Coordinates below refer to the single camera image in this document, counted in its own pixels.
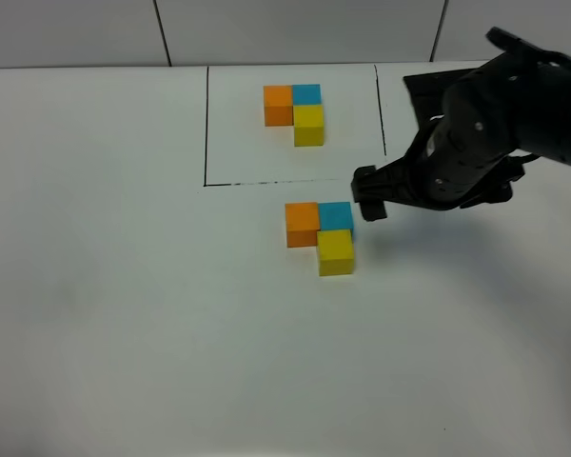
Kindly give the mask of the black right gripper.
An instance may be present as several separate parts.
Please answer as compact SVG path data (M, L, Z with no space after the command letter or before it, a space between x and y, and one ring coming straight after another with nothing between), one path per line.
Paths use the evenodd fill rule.
M384 202L455 208L516 150L571 167L571 63L501 54L445 92L443 118L424 140L410 163L354 171L366 222L387 218Z

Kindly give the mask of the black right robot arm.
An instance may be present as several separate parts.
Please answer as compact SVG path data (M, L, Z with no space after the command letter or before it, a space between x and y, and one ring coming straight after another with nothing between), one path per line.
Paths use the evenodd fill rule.
M510 200L524 164L543 157L571 167L571 59L490 60L448 87L443 115L419 129L404 156L361 167L351 182L366 221L385 203L446 211Z

